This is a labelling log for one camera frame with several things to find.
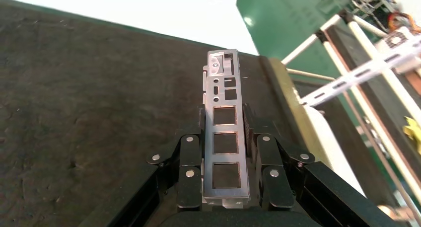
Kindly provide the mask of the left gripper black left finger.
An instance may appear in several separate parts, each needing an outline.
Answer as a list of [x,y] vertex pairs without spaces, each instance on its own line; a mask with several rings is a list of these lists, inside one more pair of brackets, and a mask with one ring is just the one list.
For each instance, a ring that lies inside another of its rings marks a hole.
[[192,121],[177,129],[170,142],[148,155],[137,172],[125,179],[80,226],[143,227],[175,184],[179,186],[177,208],[200,210],[205,113],[205,106],[199,105]]

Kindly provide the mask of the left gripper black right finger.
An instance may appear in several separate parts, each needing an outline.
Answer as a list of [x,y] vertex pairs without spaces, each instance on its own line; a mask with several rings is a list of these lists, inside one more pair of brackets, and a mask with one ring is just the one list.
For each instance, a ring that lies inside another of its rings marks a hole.
[[243,105],[247,154],[267,227],[393,227],[395,222],[314,155]]

